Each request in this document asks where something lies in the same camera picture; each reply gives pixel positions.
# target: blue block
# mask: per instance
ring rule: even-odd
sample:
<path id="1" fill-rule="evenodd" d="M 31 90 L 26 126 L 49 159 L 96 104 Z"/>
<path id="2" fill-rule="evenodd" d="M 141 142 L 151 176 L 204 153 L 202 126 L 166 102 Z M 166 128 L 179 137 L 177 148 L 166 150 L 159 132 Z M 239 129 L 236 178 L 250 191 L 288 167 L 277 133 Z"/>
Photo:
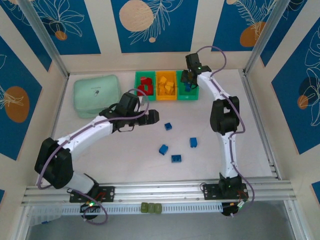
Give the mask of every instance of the blue block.
<path id="1" fill-rule="evenodd" d="M 172 155 L 171 163 L 181 163 L 181 155 Z"/>
<path id="2" fill-rule="evenodd" d="M 185 86 L 185 89 L 184 89 L 186 92 L 190 92 L 191 91 L 191 87 L 190 86 Z"/>
<path id="3" fill-rule="evenodd" d="M 168 152 L 169 147 L 166 145 L 162 145 L 159 149 L 159 153 L 161 153 L 162 155 L 165 155 Z"/>
<path id="4" fill-rule="evenodd" d="M 190 147 L 191 148 L 196 148 L 198 146 L 197 138 L 196 137 L 191 137 L 190 138 Z"/>
<path id="5" fill-rule="evenodd" d="M 171 126 L 171 123 L 170 122 L 168 122 L 168 123 L 166 123 L 165 125 L 164 125 L 164 127 L 165 127 L 165 130 L 170 130 L 170 129 L 172 129 L 172 126 Z"/>

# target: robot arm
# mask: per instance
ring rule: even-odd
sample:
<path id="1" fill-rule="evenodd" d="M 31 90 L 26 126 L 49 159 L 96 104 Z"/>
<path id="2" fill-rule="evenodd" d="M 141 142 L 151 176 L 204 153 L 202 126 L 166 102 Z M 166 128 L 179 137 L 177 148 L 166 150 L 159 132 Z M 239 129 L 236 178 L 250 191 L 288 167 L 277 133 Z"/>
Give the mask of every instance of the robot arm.
<path id="1" fill-rule="evenodd" d="M 75 172 L 72 161 L 88 146 L 116 131 L 121 132 L 126 125 L 133 129 L 135 125 L 150 125 L 159 121 L 156 110 L 149 110 L 148 114 L 142 115 L 140 105 L 137 96 L 126 92 L 119 103 L 104 109 L 93 121 L 74 133 L 58 140 L 47 138 L 41 145 L 35 171 L 40 174 L 49 156 L 60 148 L 45 169 L 43 177 L 56 189 L 66 187 L 94 198 L 99 194 L 99 184 L 88 175 Z"/>
<path id="2" fill-rule="evenodd" d="M 212 76 L 211 69 L 208 66 L 202 66 L 197 53 L 189 54 L 185 58 L 188 70 L 182 72 L 181 82 L 189 84 L 191 87 L 195 86 L 195 88 L 199 86 L 213 97 L 210 125 L 219 140 L 222 169 L 218 187 L 212 184 L 211 196 L 213 198 L 211 199 L 236 199 L 238 191 L 243 191 L 246 188 L 246 185 L 242 184 L 241 176 L 235 170 L 235 167 L 238 169 L 238 165 L 236 135 L 233 133 L 237 131 L 240 120 L 230 103 L 239 113 L 239 99 L 236 96 L 230 96 L 222 89 Z"/>
<path id="3" fill-rule="evenodd" d="M 218 86 L 221 92 L 216 88 L 215 85 L 210 81 L 211 72 L 203 72 L 197 77 L 197 84 L 200 88 L 210 92 L 213 95 L 213 105 L 210 116 L 210 125 L 219 140 L 221 158 L 222 158 L 222 169 L 221 175 L 224 178 L 234 178 L 238 176 L 238 173 L 235 171 L 234 165 L 231 160 L 231 151 L 233 155 L 233 161 L 235 167 L 237 168 L 237 157 L 236 157 L 236 135 L 231 136 L 236 130 L 235 125 L 239 125 L 239 122 L 236 121 L 235 114 L 232 115 L 232 108 L 229 106 L 229 103 L 222 96 L 224 94 L 226 97 L 233 99 L 233 103 L 237 102 L 239 109 L 239 100 L 237 97 L 232 98 L 228 93 L 226 93 L 222 87 L 217 83 L 213 78 L 212 81 Z M 230 149 L 229 140 L 232 138 L 232 147 Z"/>

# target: yellow tray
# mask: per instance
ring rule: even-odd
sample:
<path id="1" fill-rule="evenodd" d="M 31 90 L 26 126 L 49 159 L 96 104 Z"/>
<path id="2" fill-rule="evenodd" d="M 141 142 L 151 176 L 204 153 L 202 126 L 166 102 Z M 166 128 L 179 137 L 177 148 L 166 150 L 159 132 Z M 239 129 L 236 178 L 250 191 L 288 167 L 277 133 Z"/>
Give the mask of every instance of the yellow tray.
<path id="1" fill-rule="evenodd" d="M 159 80 L 165 77 L 167 80 L 173 80 L 174 91 L 171 95 L 159 95 Z M 177 75 L 175 71 L 157 71 L 155 72 L 155 99 L 157 101 L 177 100 Z"/>

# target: yellow block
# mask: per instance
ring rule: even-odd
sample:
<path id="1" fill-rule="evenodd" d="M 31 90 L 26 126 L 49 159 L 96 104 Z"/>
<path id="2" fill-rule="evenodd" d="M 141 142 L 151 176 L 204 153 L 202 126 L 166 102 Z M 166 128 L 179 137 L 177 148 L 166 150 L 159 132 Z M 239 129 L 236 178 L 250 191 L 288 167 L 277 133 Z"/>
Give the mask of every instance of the yellow block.
<path id="1" fill-rule="evenodd" d="M 170 94 L 171 89 L 172 89 L 172 88 L 171 88 L 170 86 L 165 85 L 165 93 L 166 93 L 166 94 Z"/>
<path id="2" fill-rule="evenodd" d="M 165 94 L 166 94 L 165 87 L 159 86 L 159 95 L 165 95 Z"/>
<path id="3" fill-rule="evenodd" d="M 174 82 L 173 81 L 167 81 L 165 85 L 173 87 L 174 86 Z"/>
<path id="4" fill-rule="evenodd" d="M 162 76 L 160 78 L 160 83 L 159 84 L 166 84 L 166 82 L 167 82 L 167 79 L 164 76 Z"/>
<path id="5" fill-rule="evenodd" d="M 168 95 L 173 95 L 174 90 L 175 90 L 175 89 L 172 87 Z"/>

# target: red block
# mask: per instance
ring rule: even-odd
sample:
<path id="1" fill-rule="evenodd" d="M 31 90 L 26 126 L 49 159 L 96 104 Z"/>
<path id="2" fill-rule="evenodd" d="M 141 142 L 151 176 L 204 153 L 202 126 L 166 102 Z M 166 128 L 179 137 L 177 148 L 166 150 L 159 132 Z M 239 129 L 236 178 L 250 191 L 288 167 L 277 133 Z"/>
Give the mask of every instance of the red block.
<path id="1" fill-rule="evenodd" d="M 152 85 L 152 78 L 142 76 L 140 77 L 140 81 L 142 85 Z"/>
<path id="2" fill-rule="evenodd" d="M 152 84 L 147 85 L 148 86 L 148 90 L 146 91 L 146 94 L 148 96 L 152 96 L 154 94 L 154 86 Z"/>
<path id="3" fill-rule="evenodd" d="M 147 91 L 145 90 L 145 85 L 139 85 L 138 89 L 143 91 L 145 94 L 147 94 Z M 137 93 L 138 93 L 138 96 L 143 96 L 141 92 L 138 91 Z"/>

